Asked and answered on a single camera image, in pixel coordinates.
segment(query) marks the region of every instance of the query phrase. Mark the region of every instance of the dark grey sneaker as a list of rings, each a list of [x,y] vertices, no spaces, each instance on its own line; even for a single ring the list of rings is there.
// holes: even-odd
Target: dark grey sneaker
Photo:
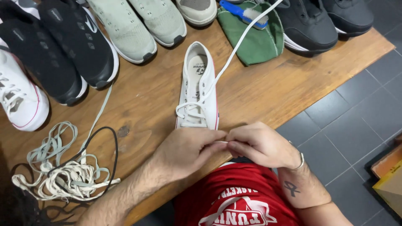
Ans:
[[[339,35],[355,37],[368,32],[373,13],[364,0],[322,0]]]
[[[332,49],[338,34],[321,0],[283,0],[276,8],[285,32],[285,46],[305,54]]]

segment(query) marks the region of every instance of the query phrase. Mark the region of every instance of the blue brush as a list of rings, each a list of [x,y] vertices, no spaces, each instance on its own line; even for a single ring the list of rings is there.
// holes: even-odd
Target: blue brush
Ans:
[[[260,12],[254,10],[254,9],[247,8],[247,9],[243,10],[239,6],[233,5],[232,3],[225,1],[225,0],[221,0],[219,2],[219,4],[222,7],[224,7],[227,11],[231,12],[232,14],[240,16],[240,18],[243,19],[243,22],[245,22],[246,24],[251,24],[251,22],[255,18],[257,18],[259,15],[261,15]],[[253,25],[253,27],[258,30],[263,30],[264,28],[267,27],[267,25],[268,25],[268,16],[265,15],[261,19],[259,19]]]

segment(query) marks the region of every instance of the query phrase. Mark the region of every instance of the white sneaker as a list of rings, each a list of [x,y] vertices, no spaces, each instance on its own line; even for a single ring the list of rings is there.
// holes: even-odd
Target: white sneaker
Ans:
[[[205,26],[215,20],[217,7],[214,0],[176,0],[177,8],[190,24]]]
[[[124,59],[140,64],[156,53],[155,40],[126,0],[87,1]]]
[[[176,108],[176,128],[204,127],[218,129],[215,67],[211,54],[199,42],[187,49],[183,66],[180,103]]]
[[[187,35],[186,23],[171,0],[130,0],[159,44],[170,47]]]
[[[32,84],[13,56],[0,50],[0,101],[8,119],[19,130],[34,131],[46,120],[49,100]]]

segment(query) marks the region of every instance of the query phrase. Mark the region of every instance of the shoe tongue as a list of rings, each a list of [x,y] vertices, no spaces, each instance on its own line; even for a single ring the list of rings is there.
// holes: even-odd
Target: shoe tongue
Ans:
[[[311,2],[311,0],[303,0],[304,7],[306,8],[307,15],[310,18],[316,18],[321,14],[321,10],[317,8],[317,6]]]

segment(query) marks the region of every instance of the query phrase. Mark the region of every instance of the black sneaker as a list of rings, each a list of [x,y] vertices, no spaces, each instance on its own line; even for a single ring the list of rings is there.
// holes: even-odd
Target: black sneaker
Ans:
[[[38,6],[44,25],[94,88],[111,82],[119,56],[88,9],[73,0],[43,0]]]
[[[339,35],[355,37],[368,32],[374,15],[364,0],[322,0]]]
[[[338,34],[321,0],[283,0],[275,10],[285,32],[285,46],[291,50],[318,54],[336,45]]]
[[[48,95],[63,105],[75,103],[88,85],[41,22],[11,0],[0,1],[0,18],[0,37]]]

